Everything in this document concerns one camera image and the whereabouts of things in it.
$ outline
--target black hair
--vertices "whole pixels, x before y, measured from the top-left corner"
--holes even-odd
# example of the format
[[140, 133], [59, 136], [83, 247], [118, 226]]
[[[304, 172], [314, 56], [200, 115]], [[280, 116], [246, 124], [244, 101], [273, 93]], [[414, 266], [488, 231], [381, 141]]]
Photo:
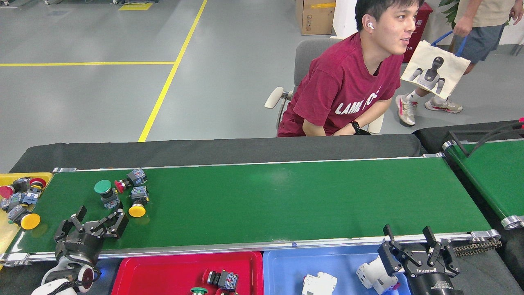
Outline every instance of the black hair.
[[365, 14], [369, 14], [379, 21], [382, 14], [393, 5], [409, 7], [415, 3], [418, 3], [420, 7], [424, 4], [424, 0], [357, 0], [355, 5], [357, 30], [361, 31], [363, 29], [362, 18]]

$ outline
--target wristwatch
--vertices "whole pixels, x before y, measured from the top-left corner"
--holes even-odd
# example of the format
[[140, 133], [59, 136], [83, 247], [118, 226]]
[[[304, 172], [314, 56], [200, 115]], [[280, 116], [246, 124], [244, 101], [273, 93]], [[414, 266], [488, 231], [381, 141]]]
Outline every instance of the wristwatch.
[[357, 121], [352, 121], [351, 125], [353, 126], [353, 129], [355, 129], [355, 134], [358, 134], [360, 131], [360, 125], [358, 125]]

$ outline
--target hand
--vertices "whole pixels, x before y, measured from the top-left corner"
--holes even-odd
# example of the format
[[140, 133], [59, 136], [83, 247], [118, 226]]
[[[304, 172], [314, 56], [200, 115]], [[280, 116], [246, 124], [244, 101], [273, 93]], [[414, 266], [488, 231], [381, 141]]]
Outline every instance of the hand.
[[519, 23], [519, 21], [522, 19], [523, 14], [524, 14], [524, 8], [522, 7], [522, 2], [516, 1], [515, 5], [511, 8], [511, 11], [509, 12], [509, 17], [515, 20], [513, 25], [516, 25]]
[[338, 136], [338, 135], [353, 135], [355, 134], [355, 129], [353, 128], [353, 125], [348, 124], [344, 126], [341, 129], [338, 129], [335, 133], [332, 134], [332, 136]]
[[469, 17], [461, 17], [455, 24], [453, 33], [462, 38], [470, 34], [473, 29], [473, 19]]

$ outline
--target blue bin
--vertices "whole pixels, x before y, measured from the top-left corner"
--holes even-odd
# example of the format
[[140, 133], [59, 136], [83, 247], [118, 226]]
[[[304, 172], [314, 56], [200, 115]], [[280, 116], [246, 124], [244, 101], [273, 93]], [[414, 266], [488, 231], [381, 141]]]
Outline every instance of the blue bin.
[[[300, 295], [306, 275], [317, 276], [319, 271], [337, 277], [333, 295], [376, 295], [366, 289], [356, 271], [363, 263], [378, 257], [378, 245], [301, 248], [266, 251], [263, 254], [264, 294]], [[411, 295], [403, 274], [397, 275], [400, 287], [384, 295]]]

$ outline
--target plastic tray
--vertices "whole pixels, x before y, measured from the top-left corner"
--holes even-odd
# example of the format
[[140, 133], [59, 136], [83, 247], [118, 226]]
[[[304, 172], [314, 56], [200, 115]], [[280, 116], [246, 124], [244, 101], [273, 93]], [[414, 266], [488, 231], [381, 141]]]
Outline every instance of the plastic tray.
[[[306, 275], [317, 276], [319, 271], [338, 278], [333, 295], [377, 295], [366, 289], [356, 271], [363, 263], [378, 257], [379, 245], [324, 248], [285, 249], [264, 252], [265, 295], [301, 294]], [[397, 276], [400, 287], [384, 294], [411, 295], [406, 277]]]
[[[0, 174], [0, 185], [10, 185], [13, 181], [21, 177], [31, 177], [31, 178], [41, 178], [49, 183], [51, 180], [51, 173], [10, 173], [10, 174]], [[20, 227], [16, 224], [9, 224], [9, 219], [7, 219], [7, 214], [0, 210], [0, 254], [4, 253], [7, 247], [13, 241], [16, 233]]]
[[112, 295], [191, 294], [204, 287], [214, 295], [217, 287], [202, 283], [206, 269], [238, 274], [239, 295], [263, 295], [260, 252], [195, 254], [126, 258], [120, 264]]

